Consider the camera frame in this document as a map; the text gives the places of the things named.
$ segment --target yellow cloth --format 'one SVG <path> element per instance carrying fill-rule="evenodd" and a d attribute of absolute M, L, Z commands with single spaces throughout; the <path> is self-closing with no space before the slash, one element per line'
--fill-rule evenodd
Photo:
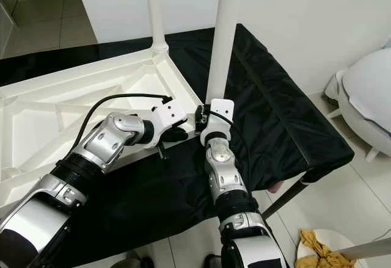
<path fill-rule="evenodd" d="M 316 239 L 313 230 L 301 230 L 300 239 L 303 245 L 310 247 L 318 256 L 307 256 L 296 261 L 296 268 L 354 268 L 356 260 L 349 261 L 339 253 L 330 251 Z"/>

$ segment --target black table leg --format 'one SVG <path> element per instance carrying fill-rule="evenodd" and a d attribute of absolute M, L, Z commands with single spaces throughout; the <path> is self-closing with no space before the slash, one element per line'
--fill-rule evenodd
<path fill-rule="evenodd" d="M 296 196 L 309 185 L 309 183 L 303 183 L 304 177 L 305 175 L 302 176 L 298 181 L 296 181 L 293 186 L 291 186 L 285 193 L 281 195 L 281 197 L 277 199 L 277 201 L 275 201 L 268 209 L 266 209 L 262 213 L 263 219 L 266 220 L 267 218 L 272 216 L 276 211 L 278 211 L 278 209 L 288 203 L 294 196 Z"/>

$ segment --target black cloth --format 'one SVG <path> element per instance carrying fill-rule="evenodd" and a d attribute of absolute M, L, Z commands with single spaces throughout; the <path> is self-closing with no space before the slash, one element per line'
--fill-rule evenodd
<path fill-rule="evenodd" d="M 204 101 L 214 29 L 166 36 L 169 54 Z M 2 85 L 148 48 L 150 38 L 35 53 L 0 61 Z M 267 49 L 236 27 L 225 98 L 249 147 L 233 132 L 232 149 L 249 190 L 307 172 L 316 181 L 348 163 L 353 151 Z M 70 267 L 157 241 L 215 216 L 198 139 L 109 174 L 75 218 L 55 262 Z"/>

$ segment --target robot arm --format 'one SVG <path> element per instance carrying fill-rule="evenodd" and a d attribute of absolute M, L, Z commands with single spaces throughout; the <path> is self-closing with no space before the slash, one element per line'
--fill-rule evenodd
<path fill-rule="evenodd" d="M 229 148 L 230 124 L 214 115 L 208 117 L 214 112 L 232 121 L 233 107 L 231 100 L 213 99 L 209 112 L 199 110 L 201 120 L 206 122 L 208 118 L 201 143 L 206 148 L 205 170 L 220 220 L 221 264 L 223 268 L 286 268 L 278 245 L 235 167 L 235 155 Z"/>
<path fill-rule="evenodd" d="M 175 100 L 154 107 L 150 120 L 109 114 L 1 221 L 0 267 L 47 266 L 70 231 L 71 215 L 87 202 L 123 148 L 155 147 L 163 133 L 185 121 L 186 113 Z"/>

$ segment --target black wire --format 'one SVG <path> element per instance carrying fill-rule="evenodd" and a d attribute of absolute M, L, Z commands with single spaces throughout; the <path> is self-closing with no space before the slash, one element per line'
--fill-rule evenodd
<path fill-rule="evenodd" d="M 238 136 L 240 137 L 240 139 L 242 140 L 242 143 L 243 143 L 243 146 L 244 146 L 244 149 L 246 151 L 246 155 L 247 155 L 247 166 L 249 168 L 249 179 L 250 179 L 250 175 L 251 175 L 251 162 L 250 162 L 250 152 L 249 152 L 249 149 L 247 147 L 247 144 L 246 144 L 246 141 L 244 140 L 243 136 L 242 136 L 242 133 L 241 131 L 233 124 L 232 121 L 230 121 L 229 119 L 227 119 L 225 116 L 221 115 L 221 114 L 218 114 L 217 112 L 214 112 L 214 111 L 210 111 L 210 110 L 206 110 L 205 111 L 206 114 L 211 114 L 211 115 L 214 115 L 214 116 L 217 116 L 219 118 L 221 118 L 223 121 L 226 121 L 227 123 L 229 123 L 231 125 L 231 127 L 233 127 L 233 129 L 236 131 L 236 133 L 238 134 Z"/>
<path fill-rule="evenodd" d="M 102 103 L 104 103 L 105 101 L 107 100 L 110 100 L 110 99 L 116 99 L 116 98 L 121 98 L 121 97 L 149 97 L 149 98 L 162 98 L 164 102 L 166 101 L 170 101 L 171 100 L 171 97 L 168 97 L 168 96 L 165 96 L 165 95 L 156 95 L 156 94 L 144 94 L 144 93 L 125 93 L 125 94 L 115 94 L 115 95 L 110 95 L 110 96 L 107 96 L 107 97 L 104 97 L 103 99 L 99 100 L 97 103 L 95 103 L 90 111 L 88 111 L 88 114 L 86 115 L 84 121 L 83 121 L 83 124 L 81 125 L 80 127 L 80 130 L 79 130 L 79 134 L 78 136 L 76 137 L 76 140 L 75 142 L 73 143 L 72 147 L 71 147 L 71 150 L 69 150 L 68 154 L 71 153 L 71 151 L 74 149 L 74 147 L 76 147 L 78 145 L 78 143 L 80 142 L 81 140 L 81 137 L 83 136 L 83 133 L 84 133 L 84 130 L 86 129 L 86 126 L 88 124 L 88 121 L 90 119 L 90 117 L 92 116 L 93 112 L 98 108 L 99 105 L 101 105 Z"/>

